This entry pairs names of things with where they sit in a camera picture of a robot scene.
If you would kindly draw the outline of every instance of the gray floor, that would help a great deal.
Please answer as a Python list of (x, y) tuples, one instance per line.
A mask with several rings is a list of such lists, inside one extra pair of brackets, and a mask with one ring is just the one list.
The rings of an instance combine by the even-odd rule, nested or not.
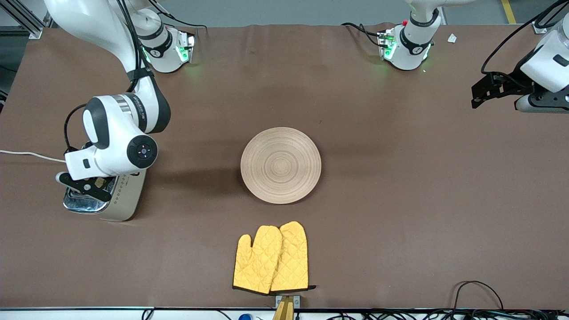
[[(373, 25), (409, 18), (403, 0), (165, 0), (164, 8), (190, 23), (210, 27), (242, 27), (250, 24), (338, 25), (344, 22)], [(508, 23), (500, 0), (478, 0), (444, 9), (448, 24)]]
[[(43, 0), (21, 0), (38, 17), (45, 16)], [(509, 0), (518, 23), (523, 23), (554, 0)], [(161, 4), (178, 19), (209, 27), (242, 27), (251, 24), (339, 25), (344, 22), (373, 25), (399, 23), (409, 18), (403, 0), (164, 0)], [(501, 0), (478, 0), (444, 8), (448, 24), (508, 23)], [(17, 23), (0, 10), (0, 26)], [(27, 43), (24, 37), (0, 36), (0, 65), (17, 69)], [(0, 67), (0, 89), (8, 92), (15, 73)]]

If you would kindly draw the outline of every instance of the yellow oven mitt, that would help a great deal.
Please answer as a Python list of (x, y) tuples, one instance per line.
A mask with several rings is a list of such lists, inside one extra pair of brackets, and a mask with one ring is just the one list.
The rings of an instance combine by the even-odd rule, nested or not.
[(242, 235), (237, 244), (233, 288), (267, 295), (277, 271), (281, 246), (281, 232), (272, 225), (259, 227), (253, 246), (251, 237)]
[(292, 221), (282, 225), (280, 231), (283, 244), (270, 294), (314, 289), (316, 286), (308, 285), (308, 244), (304, 228)]

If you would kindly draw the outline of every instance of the yellow floor line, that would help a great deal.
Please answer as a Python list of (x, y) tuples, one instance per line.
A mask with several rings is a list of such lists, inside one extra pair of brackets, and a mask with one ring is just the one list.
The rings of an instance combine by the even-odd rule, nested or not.
[(512, 6), (510, 5), (509, 0), (502, 0), (502, 6), (504, 7), (504, 11), (506, 12), (506, 17), (508, 18), (508, 23), (515, 24), (516, 18), (514, 17), (514, 12), (512, 12)]

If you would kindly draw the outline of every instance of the cable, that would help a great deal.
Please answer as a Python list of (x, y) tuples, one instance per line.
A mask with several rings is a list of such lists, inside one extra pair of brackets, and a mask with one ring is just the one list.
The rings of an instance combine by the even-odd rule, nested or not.
[(417, 320), (417, 318), (413, 317), (413, 315), (411, 315), (410, 313), (408, 313), (408, 312), (406, 312), (406, 311), (400, 310), (400, 311), (399, 311), (399, 314), (402, 314), (402, 315), (404, 315), (404, 316), (406, 315), (406, 316), (408, 316), (409, 318), (411, 318), (412, 320)]
[(488, 313), (492, 313), (492, 314), (498, 314), (501, 317), (506, 317), (506, 318), (510, 318), (510, 319), (519, 319), (519, 320), (527, 320), (527, 318), (522, 318), (522, 317), (516, 317), (514, 315), (511, 314), (507, 314), (504, 312), (500, 312), (500, 311), (494, 311), (494, 310), (488, 310)]
[(364, 31), (365, 36), (367, 36), (368, 39), (369, 39), (373, 44), (375, 44), (376, 46), (381, 47), (381, 48), (387, 48), (387, 45), (386, 45), (386, 44), (379, 44), (379, 43), (375, 42), (375, 41), (372, 39), (372, 37), (369, 35), (369, 33), (366, 31), (364, 25), (361, 24), (361, 23), (360, 23), (360, 28)]
[(207, 29), (208, 29), (208, 26), (206, 26), (205, 24), (192, 24), (192, 23), (187, 23), (187, 22), (184, 22), (184, 21), (182, 21), (182, 20), (178, 20), (178, 19), (174, 18), (174, 16), (171, 15), (171, 14), (167, 14), (167, 13), (164, 13), (164, 12), (162, 12), (162, 11), (158, 12), (158, 14), (162, 14), (162, 15), (164, 15), (165, 17), (168, 17), (168, 18), (170, 18), (170, 19), (172, 19), (172, 20), (174, 20), (174, 21), (176, 21), (176, 22), (185, 24), (186, 26), (190, 26), (190, 27), (202, 27), (202, 28), (205, 28), (206, 31), (207, 31)]
[(150, 317), (152, 317), (153, 314), (154, 314), (154, 309), (144, 310), (144, 311), (142, 312), (141, 320), (149, 320)]
[(455, 304), (454, 304), (454, 307), (452, 308), (452, 312), (450, 313), (450, 318), (451, 318), (451, 320), (454, 320), (454, 319), (455, 319), (456, 306), (457, 306), (458, 303), (459, 303), (460, 291), (462, 290), (462, 288), (463, 288), (464, 286), (466, 286), (466, 285), (468, 285), (468, 284), (480, 284), (480, 285), (483, 285), (483, 286), (485, 286), (486, 288), (490, 289), (490, 290), (494, 293), (494, 295), (498, 298), (498, 301), (500, 302), (500, 310), (503, 310), (503, 309), (504, 309), (504, 303), (502, 302), (502, 298), (500, 298), (500, 296), (498, 295), (498, 293), (497, 293), (494, 289), (492, 289), (491, 286), (485, 284), (484, 282), (476, 281), (476, 280), (465, 281), (463, 284), (461, 284), (461, 285), (459, 286), (459, 288), (458, 288), (457, 291), (456, 291)]
[(156, 10), (158, 10), (157, 14), (159, 14), (159, 15), (162, 14), (162, 15), (164, 15), (165, 17), (170, 18), (170, 19), (172, 19), (172, 20), (174, 20), (174, 21), (177, 21), (177, 22), (179, 22), (179, 23), (185, 24), (186, 26), (190, 26), (190, 27), (203, 27), (203, 28), (205, 28), (206, 31), (207, 31), (207, 29), (208, 29), (208, 26), (206, 26), (205, 24), (192, 24), (192, 23), (184, 22), (184, 21), (182, 21), (182, 20), (178, 20), (178, 19), (176, 19), (172, 14), (170, 14), (170, 13), (165, 13), (164, 11), (162, 11), (162, 9), (160, 9), (160, 8), (154, 3), (154, 1), (149, 0), (149, 2), (150, 2), (150, 4), (152, 4), (153, 7), (156, 8)]
[(543, 20), (549, 13), (551, 13), (553, 11), (553, 9), (555, 9), (556, 7), (561, 5), (563, 2), (565, 2), (567, 4), (567, 0), (558, 0), (558, 1), (555, 1), (551, 6), (547, 7), (547, 9), (543, 10), (538, 15), (538, 17), (535, 19), (535, 27), (545, 29), (545, 28), (550, 28), (550, 27), (554, 26), (558, 21), (553, 22), (553, 23), (549, 23), (549, 21), (551, 21), (553, 19), (553, 17), (555, 17), (561, 10), (563, 10), (563, 8), (561, 8), (553, 16), (551, 16), (551, 18), (545, 24), (541, 24), (541, 20)]
[(372, 33), (372, 32), (367, 31), (362, 23), (360, 23), (359, 26), (356, 26), (355, 24), (353, 24), (353, 23), (351, 23), (351, 22), (345, 22), (345, 23), (342, 23), (342, 26), (354, 27), (354, 28), (356, 28), (359, 32), (363, 32), (363, 33), (365, 34), (365, 36), (368, 37), (368, 39), (369, 39), (369, 41), (370, 41), (371, 43), (373, 43), (373, 44), (375, 44), (376, 46), (381, 47), (381, 48), (387, 48), (387, 45), (385, 45), (385, 44), (379, 44), (379, 43), (375, 42), (375, 41), (372, 39), (371, 36), (372, 36), (372, 35), (373, 35), (373, 36), (377, 36), (377, 33)]
[(45, 155), (41, 155), (41, 154), (37, 154), (37, 153), (33, 153), (33, 152), (18, 152), (18, 151), (0, 150), (0, 153), (16, 154), (16, 155), (34, 155), (34, 156), (36, 156), (36, 157), (38, 157), (38, 158), (42, 158), (42, 159), (45, 159), (45, 160), (51, 160), (51, 161), (56, 161), (56, 162), (65, 163), (65, 160), (50, 158), (50, 157), (46, 157)]
[(551, 17), (549, 17), (549, 19), (547, 21), (545, 21), (545, 24), (548, 24), (551, 20), (553, 20), (553, 18), (555, 18), (561, 11), (563, 11), (563, 9), (565, 9), (565, 7), (567, 7), (567, 5), (569, 5), (569, 2), (566, 2), (561, 8), (559, 8), (559, 10), (557, 10), (556, 13), (554, 13)]
[(355, 24), (351, 23), (351, 22), (344, 22), (341, 24), (341, 26), (349, 26), (349, 27), (354, 27), (356, 29), (358, 29), (359, 32), (365, 32), (369, 35), (373, 35), (373, 36), (377, 36), (377, 34), (371, 33), (369, 31), (365, 31), (364, 29), (361, 29), (359, 26), (356, 26)]
[[(142, 54), (141, 54), (141, 45), (138, 41), (138, 35), (134, 29), (133, 21), (130, 18), (130, 14), (129, 14), (129, 11), (126, 7), (125, 0), (117, 0), (117, 4), (118, 4), (118, 7), (121, 9), (122, 15), (125, 18), (126, 28), (128, 29), (130, 37), (133, 41), (134, 59), (135, 59), (135, 67), (134, 68), (140, 69), (141, 68)], [(132, 92), (137, 84), (138, 84), (138, 79), (134, 79), (133, 81), (130, 82), (130, 86), (126, 91)]]
[(1, 64), (0, 64), (0, 68), (5, 69), (5, 70), (8, 70), (8, 71), (11, 71), (11, 72), (17, 72), (16, 70), (10, 69), (10, 68), (6, 68), (6, 67), (4, 67), (4, 66), (1, 65)]
[[(488, 75), (490, 74), (489, 71), (486, 71), (486, 65), (488, 64), (488, 62), (490, 62), (490, 59), (492, 59), (492, 57), (494, 57), (494, 55), (504, 46), (504, 44), (506, 44), (506, 42), (508, 42), (513, 36), (515, 36), (518, 32), (520, 32), (523, 28), (527, 27), (528, 25), (530, 25), (533, 21), (536, 21), (535, 26), (538, 28), (549, 28), (553, 25), (555, 25), (555, 23), (551, 24), (551, 25), (540, 25), (539, 21), (541, 21), (545, 16), (547, 16), (553, 9), (555, 9), (557, 6), (561, 5), (563, 2), (568, 2), (568, 0), (558, 0), (555, 3), (553, 3), (551, 6), (549, 6), (547, 9), (543, 10), (541, 13), (539, 13), (538, 15), (536, 15), (535, 17), (531, 18), (530, 20), (528, 20), (526, 23), (522, 24), (521, 26), (519, 26), (516, 30), (514, 30), (514, 32), (512, 32), (511, 34), (509, 34), (499, 45), (498, 47), (496, 47), (496, 49), (494, 49), (494, 51), (492, 51), (492, 53), (486, 58), (486, 61), (484, 61), (484, 63), (482, 64), (482, 67), (480, 68), (480, 72), (483, 75)], [(503, 76), (505, 78), (507, 78), (508, 80), (510, 80), (511, 82), (513, 82), (515, 85), (521, 87), (521, 88), (527, 88), (527, 86), (520, 84), (518, 81), (516, 81), (514, 78), (512, 78), (510, 75), (508, 75), (507, 73), (504, 72), (495, 72), (496, 74)]]
[(71, 151), (77, 151), (77, 148), (72, 147), (69, 144), (69, 138), (67, 137), (67, 125), (69, 123), (69, 119), (71, 119), (71, 116), (75, 113), (75, 111), (84, 108), (87, 104), (82, 104), (79, 105), (77, 107), (75, 107), (73, 110), (71, 110), (71, 112), (67, 115), (67, 118), (65, 118), (65, 123), (63, 123), (63, 138), (65, 139), (65, 145), (67, 146), (67, 150), (65, 151), (67, 152), (71, 152)]
[(222, 315), (224, 315), (227, 319), (231, 320), (231, 318), (229, 318), (229, 316), (227, 315), (227, 313), (221, 311), (221, 310), (216, 310), (217, 312), (221, 313)]
[(340, 313), (340, 315), (336, 315), (334, 317), (330, 317), (326, 320), (335, 320), (335, 319), (341, 319), (341, 320), (356, 320), (354, 317), (350, 316), (350, 315), (344, 315), (343, 313)]

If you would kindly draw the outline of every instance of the black cable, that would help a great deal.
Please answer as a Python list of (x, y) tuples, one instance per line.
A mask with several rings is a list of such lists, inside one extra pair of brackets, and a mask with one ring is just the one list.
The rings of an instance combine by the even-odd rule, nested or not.
[(184, 22), (184, 21), (182, 21), (182, 20), (178, 20), (178, 19), (174, 18), (174, 16), (171, 15), (171, 14), (167, 14), (167, 13), (164, 13), (164, 12), (162, 12), (162, 11), (158, 12), (158, 14), (162, 14), (162, 15), (164, 15), (165, 17), (168, 17), (168, 18), (170, 18), (170, 19), (172, 19), (172, 20), (174, 20), (174, 21), (176, 21), (176, 22), (179, 22), (179, 23), (181, 23), (181, 24), (185, 24), (186, 26), (190, 26), (190, 27), (202, 27), (202, 28), (205, 28), (206, 31), (207, 31), (207, 29), (208, 29), (208, 26), (206, 26), (205, 24), (192, 24), (192, 23), (187, 23), (187, 22)]
[(360, 28), (364, 31), (365, 36), (368, 37), (368, 39), (371, 41), (371, 43), (373, 43), (373, 44), (375, 44), (376, 46), (381, 47), (381, 48), (388, 48), (388, 46), (387, 46), (386, 44), (379, 44), (379, 43), (375, 42), (375, 41), (372, 39), (372, 37), (369, 35), (369, 32), (366, 31), (364, 25), (361, 24), (361, 23), (360, 23)]
[[(506, 39), (504, 39), (497, 47), (496, 49), (494, 49), (494, 51), (492, 51), (492, 53), (488, 56), (488, 58), (486, 58), (486, 60), (484, 61), (484, 63), (482, 63), (482, 67), (480, 68), (480, 72), (484, 75), (490, 74), (489, 71), (486, 71), (486, 65), (488, 64), (488, 62), (490, 62), (490, 59), (492, 57), (494, 57), (494, 55), (504, 46), (504, 44), (506, 44), (506, 42), (508, 42), (513, 36), (515, 36), (520, 30), (522, 30), (523, 28), (527, 27), (529, 24), (531, 24), (532, 21), (536, 20), (539, 17), (539, 14), (536, 15), (535, 17), (531, 18), (529, 21), (527, 21), (526, 23), (522, 24), (521, 26), (519, 26), (516, 30), (514, 30), (514, 32), (512, 32), (511, 34), (509, 34)], [(507, 73), (504, 72), (496, 72), (497, 74), (508, 78), (508, 80), (512, 81), (513, 83), (515, 83), (517, 86), (521, 87), (521, 88), (526, 88), (525, 85), (520, 84), (519, 82), (517, 82), (514, 78), (512, 78), (510, 75), (508, 75)]]
[(382, 310), (381, 311), (384, 315), (387, 315), (387, 317), (385, 317), (384, 319), (387, 319), (389, 317), (393, 317), (395, 318), (395, 320), (406, 320), (404, 316), (400, 315), (400, 313), (395, 312), (395, 311), (391, 311), (391, 310)]
[(377, 34), (374, 34), (374, 33), (369, 32), (369, 31), (365, 31), (364, 29), (361, 29), (359, 26), (356, 26), (355, 24), (353, 24), (353, 23), (351, 23), (351, 22), (344, 22), (344, 23), (341, 24), (341, 26), (354, 27), (354, 28), (358, 29), (359, 32), (365, 32), (365, 33), (367, 33), (367, 34), (369, 34), (369, 35), (377, 36)]
[(527, 320), (527, 318), (522, 318), (522, 317), (516, 317), (515, 315), (511, 315), (511, 314), (506, 314), (503, 312), (498, 312), (498, 313), (494, 313), (493, 310), (488, 310), (488, 313), (492, 313), (495, 314), (499, 317), (504, 317), (504, 318), (510, 318), (510, 319), (517, 319), (517, 320)]
[(227, 319), (231, 320), (231, 318), (229, 318), (229, 316), (225, 312), (223, 312), (221, 310), (216, 310), (216, 311), (221, 313), (222, 315), (224, 315)]
[(341, 313), (340, 315), (336, 315), (334, 317), (330, 317), (326, 320), (335, 320), (335, 319), (342, 319), (342, 320), (356, 320), (354, 317), (352, 317), (351, 315), (344, 315), (343, 313)]
[(500, 298), (500, 296), (498, 295), (498, 293), (497, 293), (491, 286), (485, 284), (484, 282), (476, 281), (476, 280), (464, 281), (464, 283), (461, 284), (461, 285), (459, 286), (459, 288), (456, 290), (455, 304), (454, 304), (454, 306), (452, 307), (452, 312), (450, 313), (450, 315), (451, 315), (451, 316), (450, 316), (451, 320), (454, 320), (454, 319), (455, 319), (456, 307), (457, 307), (457, 305), (458, 305), (458, 303), (459, 303), (460, 291), (462, 290), (462, 288), (463, 288), (464, 286), (466, 286), (466, 285), (468, 285), (468, 284), (479, 284), (479, 285), (483, 285), (483, 286), (485, 286), (486, 288), (490, 289), (490, 290), (494, 293), (494, 295), (496, 296), (496, 298), (498, 298), (498, 301), (500, 302), (500, 310), (503, 310), (503, 309), (504, 309), (504, 303), (502, 302), (502, 298)]
[(427, 315), (423, 318), (423, 320), (432, 320), (432, 319), (431, 319), (431, 316), (432, 316), (433, 314), (436, 315), (437, 313), (440, 313), (441, 311), (445, 311), (445, 309), (435, 309), (435, 310), (433, 310), (433, 311), (427, 313)]
[(0, 64), (0, 68), (5, 69), (5, 70), (8, 70), (8, 71), (11, 71), (11, 72), (17, 72), (17, 70), (10, 69), (10, 68), (6, 68), (6, 67), (4, 67), (4, 66), (1, 65), (1, 64)]
[(71, 112), (67, 115), (67, 118), (65, 118), (65, 123), (63, 124), (63, 138), (65, 139), (65, 145), (67, 146), (67, 150), (65, 151), (65, 153), (67, 152), (71, 152), (71, 151), (77, 151), (77, 148), (72, 147), (69, 144), (69, 139), (67, 137), (67, 124), (69, 123), (69, 119), (71, 119), (71, 116), (75, 113), (75, 111), (84, 108), (87, 104), (82, 104), (79, 105), (77, 107), (75, 107), (73, 110), (71, 110)]
[(122, 15), (126, 22), (126, 28), (129, 31), (130, 37), (133, 41), (134, 45), (134, 55), (135, 55), (135, 65), (136, 69), (140, 68), (140, 59), (139, 59), (139, 44), (138, 44), (138, 35), (134, 32), (134, 26), (132, 25), (132, 20), (130, 19), (130, 14), (128, 9), (126, 8), (126, 3), (124, 0), (117, 0), (118, 7), (121, 9)]
[[(528, 25), (530, 25), (533, 21), (536, 21), (535, 26), (538, 28), (549, 28), (553, 25), (555, 25), (555, 23), (553, 24), (546, 24), (546, 25), (541, 25), (539, 24), (539, 21), (541, 21), (545, 16), (547, 16), (553, 9), (555, 9), (557, 6), (561, 5), (563, 2), (568, 2), (568, 0), (558, 0), (555, 3), (553, 3), (551, 6), (549, 6), (547, 9), (543, 10), (541, 13), (539, 13), (538, 15), (536, 15), (535, 17), (531, 18), (530, 20), (528, 20), (526, 23), (522, 24), (521, 26), (519, 26), (516, 30), (514, 30), (514, 32), (512, 32), (510, 35), (508, 35), (499, 45), (498, 47), (496, 47), (496, 49), (494, 49), (494, 51), (492, 51), (492, 53), (486, 58), (486, 60), (484, 61), (484, 63), (482, 64), (482, 67), (480, 68), (480, 72), (484, 75), (490, 74), (489, 71), (486, 71), (486, 65), (488, 64), (488, 62), (490, 62), (490, 59), (492, 57), (494, 57), (494, 55), (504, 46), (504, 44), (506, 44), (506, 42), (508, 42), (513, 36), (515, 36), (518, 32), (520, 32), (523, 28), (527, 27)], [(504, 72), (495, 72), (496, 74), (503, 76), (505, 78), (507, 78), (508, 80), (510, 80), (511, 82), (513, 82), (515, 85), (521, 87), (521, 88), (526, 88), (525, 85), (520, 84), (518, 81), (516, 81), (514, 78), (512, 78), (510, 75), (508, 75), (507, 73)]]
[[(130, 37), (133, 41), (135, 69), (140, 69), (141, 68), (141, 60), (143, 60), (142, 59), (143, 55), (141, 54), (141, 45), (140, 45), (140, 42), (138, 40), (138, 35), (134, 29), (134, 24), (133, 24), (132, 19), (130, 18), (129, 10), (126, 7), (125, 0), (117, 0), (117, 4), (118, 4), (119, 8), (121, 9), (122, 15), (125, 18), (126, 28), (128, 29)], [(134, 79), (133, 81), (131, 81), (129, 88), (126, 91), (132, 92), (137, 84), (138, 84), (138, 79)]]
[(412, 320), (417, 320), (417, 318), (413, 317), (413, 315), (411, 315), (410, 313), (408, 313), (408, 312), (406, 312), (406, 311), (400, 310), (399, 313), (408, 316), (408, 317), (411, 318)]
[(170, 18), (170, 19), (172, 19), (172, 20), (174, 20), (174, 21), (177, 21), (177, 22), (179, 22), (179, 23), (185, 24), (186, 26), (190, 26), (190, 27), (203, 27), (203, 28), (205, 28), (206, 31), (207, 31), (207, 29), (208, 29), (208, 26), (206, 26), (206, 25), (204, 25), (204, 24), (192, 24), (192, 23), (184, 22), (184, 21), (182, 21), (182, 20), (178, 20), (178, 19), (176, 19), (172, 14), (170, 14), (170, 13), (165, 13), (164, 11), (162, 11), (162, 9), (160, 9), (160, 8), (154, 3), (154, 1), (149, 0), (149, 2), (150, 2), (150, 4), (151, 4), (153, 7), (156, 8), (156, 10), (158, 10), (158, 12), (157, 12), (156, 14), (159, 14), (159, 15), (162, 14), (162, 15), (164, 15), (165, 17), (168, 17), (168, 18)]
[(150, 310), (144, 310), (142, 312), (142, 317), (141, 320), (149, 320), (150, 317), (152, 317), (152, 315), (154, 314), (154, 309), (150, 309)]
[(541, 24), (541, 20), (543, 20), (549, 13), (551, 13), (551, 12), (553, 11), (553, 9), (557, 8), (558, 6), (560, 6), (563, 2), (567, 2), (567, 0), (557, 0), (557, 1), (555, 1), (551, 6), (547, 7), (547, 9), (543, 10), (543, 11), (538, 15), (538, 17), (535, 19), (535, 27), (536, 27), (536, 28), (544, 29), (544, 28), (550, 28), (550, 27), (554, 26), (554, 25), (557, 23), (557, 21), (556, 21), (556, 22), (553, 22), (553, 23), (548, 23), (549, 21), (551, 21), (551, 19), (550, 19), (550, 20), (548, 20), (548, 21), (546, 22), (546, 24)]
[(362, 320), (377, 320), (378, 319), (375, 315), (373, 315), (371, 313), (362, 313), (361, 315), (362, 315), (362, 317), (364, 317), (364, 319), (362, 319)]
[(551, 17), (549, 17), (549, 19), (547, 21), (545, 21), (545, 24), (548, 24), (549, 22), (551, 22), (551, 20), (553, 20), (553, 18), (555, 18), (561, 11), (563, 11), (563, 9), (565, 9), (565, 7), (567, 7), (567, 5), (569, 5), (569, 2), (566, 2), (561, 8), (559, 8), (559, 10), (557, 10), (556, 13), (554, 13)]
[(379, 43), (375, 42), (375, 41), (372, 39), (371, 36), (377, 36), (377, 33), (372, 33), (372, 32), (367, 31), (362, 23), (360, 23), (359, 26), (356, 26), (355, 24), (353, 24), (353, 23), (351, 23), (351, 22), (345, 22), (345, 23), (342, 23), (342, 26), (354, 27), (354, 28), (356, 28), (359, 32), (363, 32), (363, 33), (365, 34), (365, 36), (368, 37), (368, 39), (369, 39), (369, 41), (370, 41), (371, 43), (373, 43), (373, 44), (375, 44), (376, 46), (381, 47), (381, 48), (387, 48), (387, 45), (385, 45), (385, 44), (379, 44)]

